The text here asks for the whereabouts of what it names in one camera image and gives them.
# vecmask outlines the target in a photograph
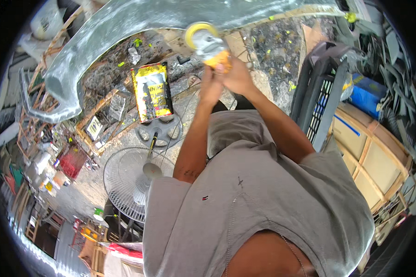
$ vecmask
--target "hand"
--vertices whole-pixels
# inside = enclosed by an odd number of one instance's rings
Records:
[[[248,100],[252,95],[260,93],[254,86],[247,65],[236,57],[231,57],[232,69],[224,75],[223,84],[232,92],[245,96]]]
[[[216,73],[209,66],[205,66],[205,72],[202,76],[202,84],[200,86],[200,102],[199,105],[207,105],[214,107],[223,91],[223,75],[220,74],[221,69],[216,68]]]

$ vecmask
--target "man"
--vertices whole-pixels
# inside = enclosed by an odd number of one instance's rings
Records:
[[[242,95],[234,111],[223,86]],[[373,233],[337,152],[316,153],[237,58],[225,75],[205,68],[173,177],[150,188],[146,276],[348,276]]]

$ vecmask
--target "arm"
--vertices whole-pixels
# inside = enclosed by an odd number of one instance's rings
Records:
[[[277,149],[283,155],[300,163],[308,154],[315,152],[299,126],[254,86],[242,61],[232,58],[232,70],[225,75],[224,84],[234,93],[245,96],[254,105],[270,131]]]
[[[212,106],[200,104],[180,148],[172,177],[193,183],[205,169],[207,156],[208,120]]]
[[[200,101],[180,148],[173,178],[192,184],[205,169],[209,117],[223,90],[220,78],[220,75],[213,75],[209,66],[205,67],[199,93]]]
[[[300,163],[308,154],[315,150],[299,126],[273,102],[263,95],[256,87],[249,101],[255,106],[277,149],[295,163]]]

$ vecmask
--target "fan grille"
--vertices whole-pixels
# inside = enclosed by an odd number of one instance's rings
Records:
[[[113,205],[123,214],[145,222],[145,195],[151,181],[143,173],[148,148],[125,148],[114,153],[106,162],[103,184]],[[151,162],[158,165],[163,176],[172,176],[174,164],[165,156],[153,151]]]

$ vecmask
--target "foot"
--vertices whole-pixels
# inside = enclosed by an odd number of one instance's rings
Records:
[[[194,85],[200,84],[201,80],[196,75],[192,75],[188,78],[188,87],[192,87]]]

